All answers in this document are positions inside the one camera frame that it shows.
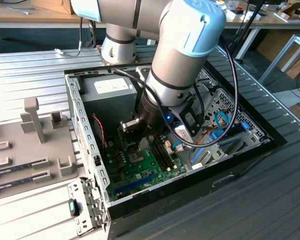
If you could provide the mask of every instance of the desk leg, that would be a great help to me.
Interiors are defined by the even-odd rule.
[[[286,43],[286,45],[282,48],[282,50],[279,52],[278,56],[275,57],[273,62],[270,64],[270,66],[265,70],[263,75],[260,77],[259,82],[262,84],[269,74],[272,73],[272,71],[275,69],[275,67],[278,65],[278,63],[282,60],[282,58],[287,54],[289,49],[294,45],[296,35],[293,35],[290,40]]]
[[[281,72],[286,72],[287,69],[290,67],[290,65],[292,63],[294,63],[296,61],[296,59],[299,57],[300,54],[300,47],[298,48],[297,51],[295,51],[295,53],[292,55],[292,57],[286,62],[286,64],[283,66],[283,68],[281,68]]]
[[[151,40],[148,39],[148,41],[146,42],[147,45],[155,45],[156,44],[156,40]]]
[[[257,34],[259,33],[260,29],[259,28],[254,28],[251,30],[250,34],[244,41],[244,44],[242,45],[240,51],[236,55],[235,59],[242,59],[246,52],[248,51],[249,47],[251,46],[252,42],[255,40]]]

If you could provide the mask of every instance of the metal table surface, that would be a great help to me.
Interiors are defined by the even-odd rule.
[[[148,61],[155,47],[137,50],[140,60]],[[208,60],[232,81],[219,48]],[[53,51],[0,54],[0,123],[18,121],[25,97],[38,98],[40,116],[58,110],[69,117],[63,71],[100,65],[94,50],[84,50],[78,58]],[[237,72],[240,93],[288,143],[240,179],[120,239],[300,239],[300,121],[239,65]],[[84,176],[80,154],[76,160]],[[69,182],[0,199],[0,239],[75,239],[67,203]],[[98,230],[83,238],[105,236]]]

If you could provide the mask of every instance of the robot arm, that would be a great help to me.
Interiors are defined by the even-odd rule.
[[[110,64],[136,59],[135,36],[159,39],[145,82],[194,136],[199,127],[185,99],[218,44],[226,24],[223,11],[210,0],[75,0],[72,5],[79,16],[107,23],[101,55]],[[185,122],[188,114],[194,119],[191,123]],[[157,103],[147,91],[137,117],[154,127],[162,124]]]

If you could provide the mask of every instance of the floor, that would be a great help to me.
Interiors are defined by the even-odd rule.
[[[222,34],[228,44],[235,36],[233,29],[225,29]],[[97,43],[102,44],[106,36],[104,29],[97,29]],[[90,39],[88,29],[83,30],[83,45]],[[136,43],[145,45],[146,39],[137,38]],[[75,49],[78,47],[78,29],[0,29],[0,53],[17,53],[32,51],[48,51],[55,48]],[[248,70],[255,78],[260,78],[271,62],[257,51],[248,51],[243,59],[242,66]],[[269,76],[265,85],[270,84],[268,89],[272,93],[294,89],[296,80],[282,73],[276,68]]]

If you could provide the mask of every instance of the metal case frame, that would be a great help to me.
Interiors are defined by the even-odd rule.
[[[119,65],[116,67],[125,67],[128,70],[130,68],[135,69],[135,66],[131,65]],[[220,83],[220,87],[222,87],[232,97],[234,96],[234,87],[208,61],[205,63],[204,69],[211,78]],[[80,75],[84,75],[86,78],[96,77],[99,74],[109,74],[110,72],[111,66],[78,69],[65,72],[66,75],[71,75],[68,79],[72,79],[73,81],[72,83],[67,82],[66,86],[68,97],[70,99],[70,112],[73,117],[72,120],[75,129],[77,126],[81,125],[81,127],[85,129],[86,124],[86,122],[82,122],[82,119],[77,116],[78,114],[80,115],[81,113],[85,113],[83,103],[80,99],[80,89],[82,90],[80,82],[78,81],[78,79],[80,79]],[[73,92],[74,90],[71,89],[72,87],[75,87],[77,90],[75,90],[75,93]],[[228,182],[241,176],[243,173],[262,161],[266,155],[286,143],[286,140],[242,95],[239,95],[239,104],[240,109],[253,119],[270,141],[239,155],[234,155],[230,159],[224,160],[218,164],[210,167],[203,166],[202,168],[198,168],[192,174],[178,178],[175,181],[159,188],[151,191],[143,191],[140,194],[134,195],[133,198],[121,202],[120,204],[113,206],[109,204],[104,206],[108,213],[108,222],[105,227],[109,239],[121,236],[147,222],[150,222],[151,220],[163,216],[164,214],[217,190],[218,188],[226,185]],[[80,111],[81,113],[78,112],[76,115],[74,113],[76,112],[77,107],[79,107],[77,112]],[[85,136],[79,135],[78,138],[82,139],[81,141],[84,141],[84,149],[90,150],[89,154],[84,152],[84,155],[86,159],[88,159],[87,162],[90,167],[94,167],[94,172],[87,172],[87,176],[91,179],[96,178],[99,185],[98,187],[101,190],[100,194],[102,198],[105,199],[106,194],[104,194],[102,190],[106,189],[110,180],[102,160],[98,157],[100,156],[98,148],[92,146],[93,143],[91,143],[91,139],[88,139]]]

